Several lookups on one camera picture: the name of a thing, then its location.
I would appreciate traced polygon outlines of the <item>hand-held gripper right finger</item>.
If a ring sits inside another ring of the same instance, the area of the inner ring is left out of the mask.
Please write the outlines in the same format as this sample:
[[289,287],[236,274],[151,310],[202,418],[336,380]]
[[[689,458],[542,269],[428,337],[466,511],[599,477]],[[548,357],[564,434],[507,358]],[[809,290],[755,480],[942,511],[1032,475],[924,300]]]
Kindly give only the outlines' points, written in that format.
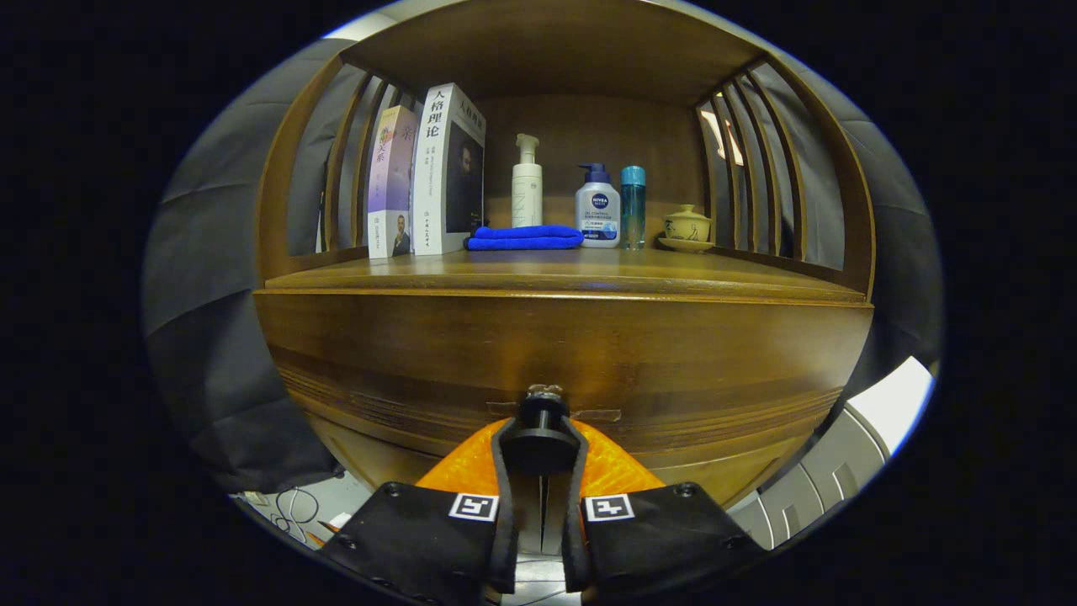
[[699,483],[666,484],[600,429],[561,425],[578,445],[562,559],[586,605],[695,601],[768,556]]

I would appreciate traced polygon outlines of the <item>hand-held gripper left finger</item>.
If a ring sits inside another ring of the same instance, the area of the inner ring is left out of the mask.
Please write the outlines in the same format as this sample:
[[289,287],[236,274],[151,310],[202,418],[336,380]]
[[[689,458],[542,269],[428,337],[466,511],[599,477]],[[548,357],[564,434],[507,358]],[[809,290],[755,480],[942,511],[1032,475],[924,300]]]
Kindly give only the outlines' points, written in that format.
[[512,593],[517,529],[501,419],[477,431],[416,484],[389,481],[323,545],[346,576],[404,605],[485,605]]

